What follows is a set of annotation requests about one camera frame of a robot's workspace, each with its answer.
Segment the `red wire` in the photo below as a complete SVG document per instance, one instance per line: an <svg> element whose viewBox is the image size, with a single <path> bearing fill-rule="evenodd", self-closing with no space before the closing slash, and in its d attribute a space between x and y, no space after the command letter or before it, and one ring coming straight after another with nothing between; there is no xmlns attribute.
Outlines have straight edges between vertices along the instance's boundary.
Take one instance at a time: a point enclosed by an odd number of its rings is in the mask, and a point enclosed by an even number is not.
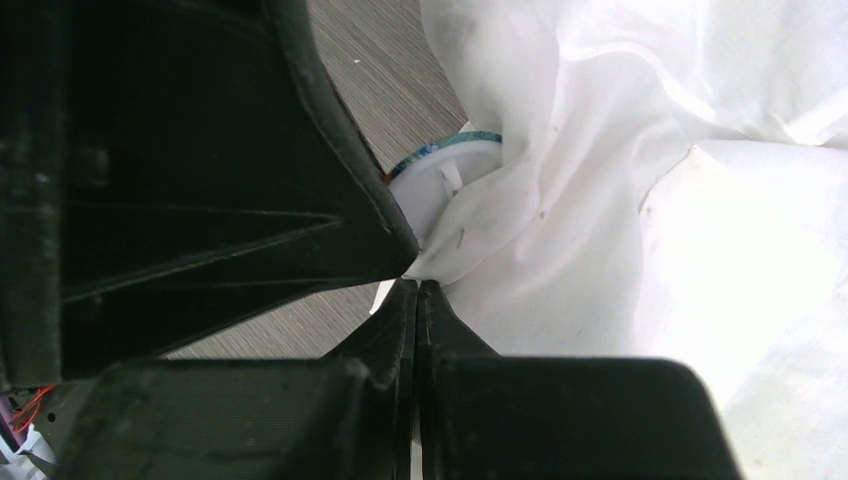
<svg viewBox="0 0 848 480"><path fill-rule="evenodd" d="M25 403L23 407L21 407L21 410L19 412L15 414L15 417L19 418L21 414L26 413L30 408L33 407L33 405L35 405L36 402L41 400L44 395L53 390L53 388L54 387L52 385L45 388L39 388L38 392L32 398L30 398L29 401L27 401L27 403Z"/></svg>
<svg viewBox="0 0 848 480"><path fill-rule="evenodd" d="M44 396L53 391L56 388L55 385L50 385L48 387L39 388L38 392L33 396L29 401L24 404L21 410L15 413L12 416L12 422L18 422L23 418L24 414L32 410L32 414L23 422L19 427L15 427L12 429L15 433L21 433L29 427L29 425L35 420L35 417L38 416L38 412L41 411L41 401L44 399Z"/></svg>
<svg viewBox="0 0 848 480"><path fill-rule="evenodd" d="M29 428L29 425L35 420L35 416L38 415L38 412L41 410L41 404L38 403L35 405L35 409L32 412L32 415L27 418L26 422L22 423L19 427L13 428L12 431L15 433L22 433L24 430Z"/></svg>

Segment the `white cloth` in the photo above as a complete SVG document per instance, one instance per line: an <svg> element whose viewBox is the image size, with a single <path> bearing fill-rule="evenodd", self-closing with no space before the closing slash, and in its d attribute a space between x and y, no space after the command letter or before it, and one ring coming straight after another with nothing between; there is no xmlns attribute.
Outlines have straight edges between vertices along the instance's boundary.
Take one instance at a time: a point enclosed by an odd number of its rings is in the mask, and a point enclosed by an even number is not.
<svg viewBox="0 0 848 480"><path fill-rule="evenodd" d="M752 478L848 478L848 4L421 7L504 148L409 275L501 353L689 364Z"/></svg>

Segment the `gray carpet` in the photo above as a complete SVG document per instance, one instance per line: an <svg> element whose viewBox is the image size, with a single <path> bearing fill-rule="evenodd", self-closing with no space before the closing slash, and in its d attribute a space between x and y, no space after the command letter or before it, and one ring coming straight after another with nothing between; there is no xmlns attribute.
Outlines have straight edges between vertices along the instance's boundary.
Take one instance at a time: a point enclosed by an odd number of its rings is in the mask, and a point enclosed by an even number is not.
<svg viewBox="0 0 848 480"><path fill-rule="evenodd" d="M462 126L462 109L421 31L417 0L313 0L311 11L324 63L384 167ZM320 356L367 317L375 288L314 295L172 356Z"/></svg>

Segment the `wire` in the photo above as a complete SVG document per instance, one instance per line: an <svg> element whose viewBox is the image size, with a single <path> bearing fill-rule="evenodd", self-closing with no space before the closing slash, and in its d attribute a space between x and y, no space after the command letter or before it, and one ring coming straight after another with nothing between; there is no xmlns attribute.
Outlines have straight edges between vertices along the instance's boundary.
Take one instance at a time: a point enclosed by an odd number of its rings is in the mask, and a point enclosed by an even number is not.
<svg viewBox="0 0 848 480"><path fill-rule="evenodd" d="M35 421L35 417L38 415L38 412L41 411L41 403L35 404L35 408L32 411L32 415L26 419L25 422L21 423L19 426L12 428L12 431L15 433L23 433L24 430L29 428L30 424Z"/></svg>
<svg viewBox="0 0 848 480"><path fill-rule="evenodd" d="M22 433L30 426L30 424L32 424L32 422L35 421L35 417L37 417L38 413L41 411L41 402L44 400L44 396L52 392L54 388L56 388L55 385L39 388L38 392L12 416L11 423L17 424L17 426L12 427L12 432Z"/></svg>

